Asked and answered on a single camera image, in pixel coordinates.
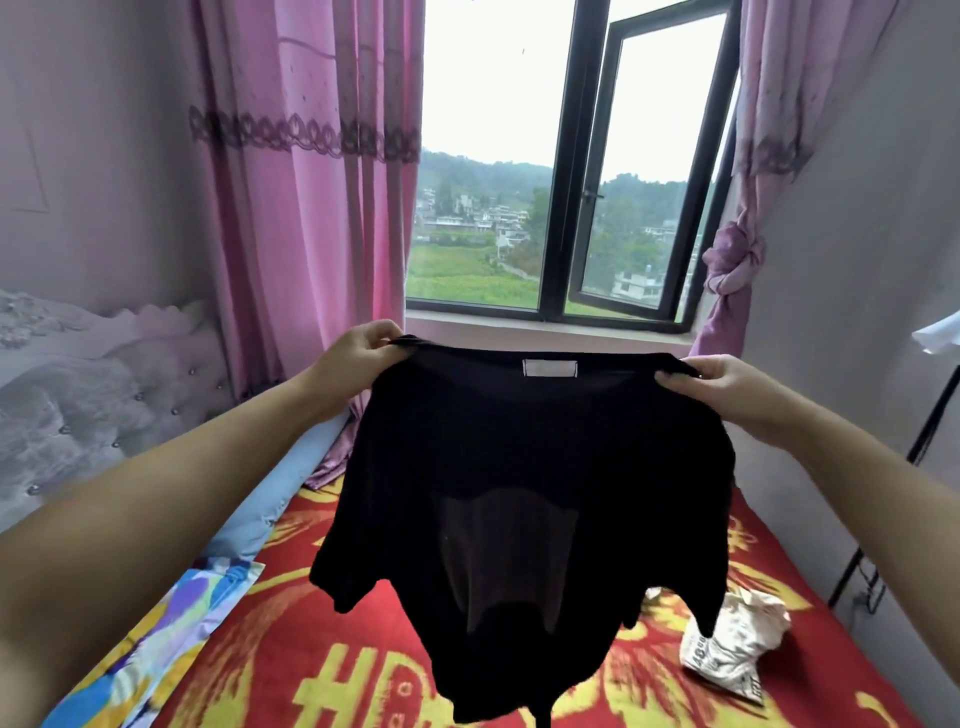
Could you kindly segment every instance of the blue pillow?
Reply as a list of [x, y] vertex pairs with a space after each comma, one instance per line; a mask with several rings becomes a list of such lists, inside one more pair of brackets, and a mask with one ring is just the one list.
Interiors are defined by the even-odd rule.
[[286, 510], [290, 498], [330, 450], [333, 441], [347, 423], [347, 417], [348, 412], [345, 410], [332, 420], [304, 432], [283, 459], [233, 512], [201, 555], [253, 561], [270, 537], [274, 523]]

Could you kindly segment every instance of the white cloth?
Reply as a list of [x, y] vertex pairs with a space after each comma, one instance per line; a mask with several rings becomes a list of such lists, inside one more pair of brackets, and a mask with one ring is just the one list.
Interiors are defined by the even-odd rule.
[[960, 360], [960, 311], [914, 331], [913, 338], [929, 353], [945, 353]]
[[727, 592], [713, 637], [700, 634], [693, 617], [680, 642], [680, 661], [711, 683], [763, 705], [756, 661], [780, 646], [790, 629], [786, 605], [752, 589]]

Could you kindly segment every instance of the white clothing label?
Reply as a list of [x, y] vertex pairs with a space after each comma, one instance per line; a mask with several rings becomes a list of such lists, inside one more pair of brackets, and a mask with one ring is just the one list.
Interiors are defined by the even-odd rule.
[[524, 376], [577, 376], [577, 362], [557, 359], [524, 359]]

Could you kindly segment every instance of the green field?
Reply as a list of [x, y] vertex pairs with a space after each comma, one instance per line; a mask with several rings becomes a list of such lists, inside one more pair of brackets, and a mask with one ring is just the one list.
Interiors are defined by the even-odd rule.
[[[415, 299], [537, 308], [540, 284], [491, 265], [493, 247], [415, 245], [410, 251], [407, 296]], [[605, 318], [633, 318], [580, 303], [567, 313]]]

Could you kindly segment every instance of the pink curtain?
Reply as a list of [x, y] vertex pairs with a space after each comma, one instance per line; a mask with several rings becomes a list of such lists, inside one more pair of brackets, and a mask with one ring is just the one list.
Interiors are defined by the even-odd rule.
[[704, 253], [718, 296], [691, 354], [743, 353], [759, 230], [852, 96], [909, 0], [743, 0], [736, 220]]
[[356, 324], [402, 325], [424, 0], [191, 0], [201, 147], [238, 397]]

